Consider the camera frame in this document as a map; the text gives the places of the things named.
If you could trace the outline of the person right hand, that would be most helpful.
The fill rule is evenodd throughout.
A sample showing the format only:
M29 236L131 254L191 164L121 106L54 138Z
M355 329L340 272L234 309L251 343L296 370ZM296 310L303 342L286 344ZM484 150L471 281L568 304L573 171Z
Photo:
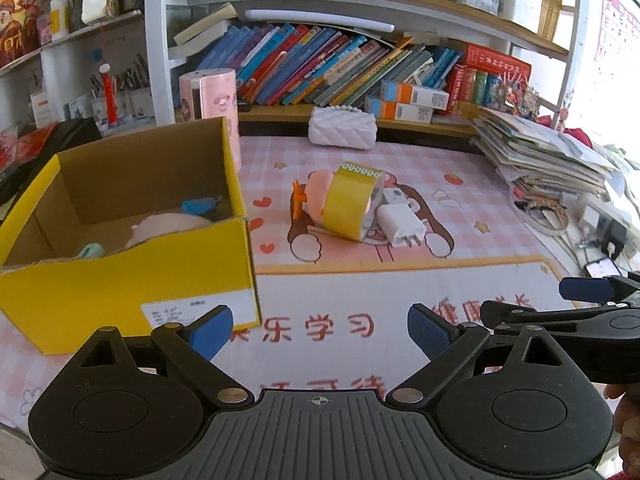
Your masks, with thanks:
M604 396L608 400L620 399L614 414L614 429L620 435L618 454L623 470L631 479L639 478L639 385L607 385Z

